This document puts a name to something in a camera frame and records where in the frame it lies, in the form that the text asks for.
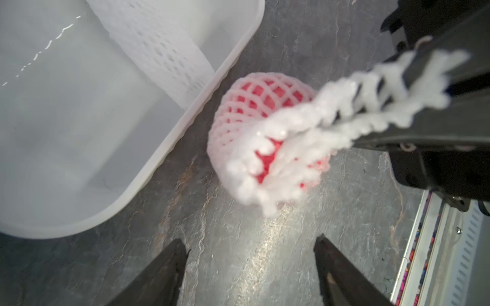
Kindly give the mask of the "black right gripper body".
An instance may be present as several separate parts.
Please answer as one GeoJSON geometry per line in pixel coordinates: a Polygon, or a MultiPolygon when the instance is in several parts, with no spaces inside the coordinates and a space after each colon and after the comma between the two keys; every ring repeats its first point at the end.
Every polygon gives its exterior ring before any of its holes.
{"type": "Polygon", "coordinates": [[[381,26],[398,52],[417,50],[404,75],[413,84],[431,52],[463,49],[451,71],[444,110],[423,110],[412,127],[380,134],[402,185],[439,193],[450,203],[489,200],[489,2],[400,1],[381,26]]]}

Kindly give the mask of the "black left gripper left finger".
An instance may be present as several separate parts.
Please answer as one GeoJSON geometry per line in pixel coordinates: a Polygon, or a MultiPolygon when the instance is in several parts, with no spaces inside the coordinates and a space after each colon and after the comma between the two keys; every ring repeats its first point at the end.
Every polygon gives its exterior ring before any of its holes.
{"type": "Polygon", "coordinates": [[[173,240],[109,305],[177,305],[189,252],[173,240]]]}

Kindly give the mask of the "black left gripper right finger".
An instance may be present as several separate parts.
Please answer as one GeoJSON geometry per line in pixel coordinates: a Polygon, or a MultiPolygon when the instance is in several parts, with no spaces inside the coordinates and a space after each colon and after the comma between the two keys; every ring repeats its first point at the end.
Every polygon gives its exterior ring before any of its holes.
{"type": "Polygon", "coordinates": [[[391,305],[387,297],[325,236],[313,248],[324,305],[391,305]]]}

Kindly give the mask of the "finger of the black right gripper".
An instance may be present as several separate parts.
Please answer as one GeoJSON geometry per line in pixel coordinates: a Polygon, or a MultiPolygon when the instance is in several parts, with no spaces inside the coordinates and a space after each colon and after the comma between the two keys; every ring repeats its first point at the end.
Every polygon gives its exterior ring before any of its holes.
{"type": "Polygon", "coordinates": [[[401,144],[489,146],[489,4],[400,3],[380,30],[390,33],[397,54],[417,51],[404,74],[408,85],[436,49],[461,49],[471,57],[449,74],[451,103],[446,109],[425,109],[407,130],[390,127],[356,140],[355,147],[388,151],[399,150],[401,144]]]}

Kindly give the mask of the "white foam net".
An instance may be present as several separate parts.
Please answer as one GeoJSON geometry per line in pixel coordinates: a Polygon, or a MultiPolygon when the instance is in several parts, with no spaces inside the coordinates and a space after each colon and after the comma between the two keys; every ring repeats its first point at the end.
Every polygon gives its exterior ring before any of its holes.
{"type": "MultiPolygon", "coordinates": [[[[258,119],[260,113],[255,118],[224,115],[227,107],[235,110],[239,104],[221,101],[209,131],[207,154],[226,190],[240,204],[259,206],[265,217],[273,218],[280,205],[299,201],[319,183],[323,172],[307,168],[309,164],[351,148],[362,136],[391,126],[407,129],[423,109],[447,108],[449,72],[467,62],[470,54],[436,50],[421,75],[407,85],[403,74],[415,57],[416,52],[408,51],[371,71],[330,81],[311,102],[279,110],[266,119],[258,119]],[[271,165],[271,177],[259,185],[254,175],[263,164],[255,151],[272,153],[269,138],[284,143],[271,165]]],[[[238,93],[230,89],[223,97],[238,93]]]]}
{"type": "Polygon", "coordinates": [[[189,108],[214,76],[208,59],[162,1],[88,4],[124,53],[181,108],[189,108]]]}

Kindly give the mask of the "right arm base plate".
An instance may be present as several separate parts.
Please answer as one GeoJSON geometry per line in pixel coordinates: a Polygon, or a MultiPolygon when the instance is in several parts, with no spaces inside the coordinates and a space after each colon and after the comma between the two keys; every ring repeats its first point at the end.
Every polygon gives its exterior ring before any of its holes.
{"type": "Polygon", "coordinates": [[[444,203],[448,204],[450,207],[458,209],[460,212],[467,212],[470,208],[470,198],[451,196],[437,189],[434,189],[433,192],[439,196],[444,203]]]}

